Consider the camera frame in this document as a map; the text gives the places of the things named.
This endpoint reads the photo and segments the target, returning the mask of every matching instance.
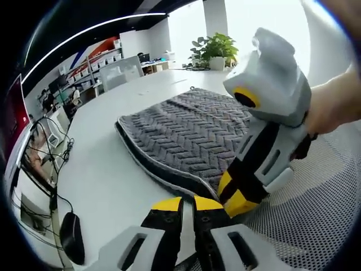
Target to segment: white flower pot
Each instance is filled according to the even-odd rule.
[[[215,58],[210,58],[209,68],[215,71],[224,71],[226,65],[226,59],[221,56],[216,56]]]

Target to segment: computer mouse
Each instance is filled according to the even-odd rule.
[[[63,223],[61,223],[59,237],[61,246],[69,259],[78,265],[83,265],[85,252],[80,220],[77,215],[72,212],[65,215]]]

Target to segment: potted plant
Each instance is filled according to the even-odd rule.
[[[231,66],[236,61],[238,49],[233,46],[234,40],[224,34],[216,33],[213,37],[199,37],[192,44],[195,48],[190,57],[193,65],[209,67],[217,71],[223,71],[224,67]]]

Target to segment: ceiling light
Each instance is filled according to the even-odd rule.
[[[166,15],[166,13],[146,13],[146,14],[135,14],[135,15],[129,15],[129,16],[125,16],[125,17],[120,17],[120,18],[116,18],[113,20],[109,20],[109,21],[105,21],[103,23],[97,24],[97,25],[93,25],[92,27],[89,27],[83,31],[80,31],[79,33],[76,33],[74,36],[71,36],[70,38],[66,39],[65,41],[61,42],[60,44],[58,44],[57,46],[55,46],[52,50],[50,50],[45,56],[43,56],[42,59],[40,59],[40,61],[38,63],[36,63],[34,65],[34,67],[27,73],[27,75],[24,76],[23,80],[21,81],[21,83],[23,84],[25,82],[25,80],[30,76],[30,74],[49,56],[51,55],[53,52],[55,52],[57,49],[59,49],[60,47],[62,47],[64,44],[66,44],[67,42],[71,41],[72,39],[80,36],[81,34],[84,34],[85,32],[92,30],[94,28],[97,27],[101,27],[104,24],[109,24],[109,23],[113,23],[115,21],[120,21],[120,20],[125,20],[125,19],[130,19],[130,18],[137,18],[137,17],[142,17],[142,16],[160,16],[160,15]]]

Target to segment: white pillar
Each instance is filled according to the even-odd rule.
[[[226,5],[224,0],[203,1],[207,36],[213,37],[216,32],[228,35]]]

